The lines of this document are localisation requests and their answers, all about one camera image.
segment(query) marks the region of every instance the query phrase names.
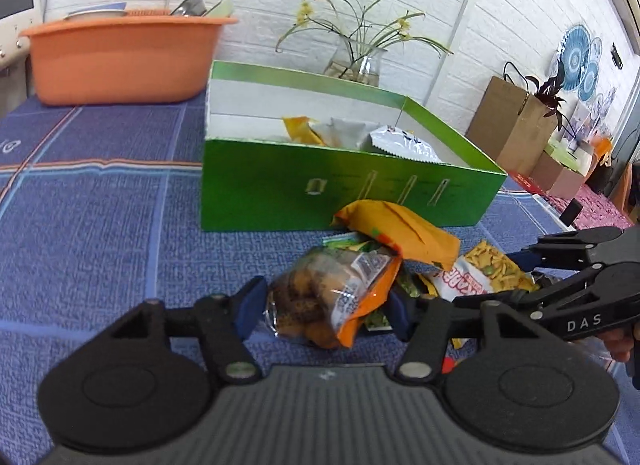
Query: human hand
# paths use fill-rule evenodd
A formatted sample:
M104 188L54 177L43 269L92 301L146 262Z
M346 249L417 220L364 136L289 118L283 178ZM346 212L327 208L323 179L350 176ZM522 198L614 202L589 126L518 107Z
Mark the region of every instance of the human hand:
M640 323L634 326L633 336L625 332L624 329L618 328L601 333L598 338L604 342L612 359L622 363L629 362L636 340L640 340Z

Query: snack bag with red text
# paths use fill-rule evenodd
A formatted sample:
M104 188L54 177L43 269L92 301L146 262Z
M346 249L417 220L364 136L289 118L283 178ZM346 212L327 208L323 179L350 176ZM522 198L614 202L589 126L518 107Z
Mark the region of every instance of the snack bag with red text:
M418 274L430 295L453 301L462 295L483 295L511 289L536 291L533 278L509 257L486 241L481 241L453 264L450 271ZM460 349L466 339L453 339Z

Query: orange plastic basin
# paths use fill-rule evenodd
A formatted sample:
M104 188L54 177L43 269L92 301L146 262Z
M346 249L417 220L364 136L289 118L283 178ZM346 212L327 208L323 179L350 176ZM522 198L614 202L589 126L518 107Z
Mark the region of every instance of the orange plastic basin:
M51 106L179 102L201 92L235 18L124 16L56 21L31 40L38 98Z

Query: silver screw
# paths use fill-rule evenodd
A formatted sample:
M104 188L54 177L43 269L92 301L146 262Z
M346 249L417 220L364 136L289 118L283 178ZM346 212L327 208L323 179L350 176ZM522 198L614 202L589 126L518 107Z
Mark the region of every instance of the silver screw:
M407 362L398 372L406 379L425 379L431 374L431 366L424 362Z
M225 368L225 373L232 379L250 379L254 377L258 370L249 362L234 362Z

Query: green cardboard box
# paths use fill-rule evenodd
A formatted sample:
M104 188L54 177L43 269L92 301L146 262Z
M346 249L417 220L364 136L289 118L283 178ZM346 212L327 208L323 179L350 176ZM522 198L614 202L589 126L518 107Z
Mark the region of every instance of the green cardboard box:
M292 143L284 116L397 125L443 163ZM365 198L402 204L437 226L474 225L506 178L412 99L348 80L215 61L206 121L204 230L321 230Z

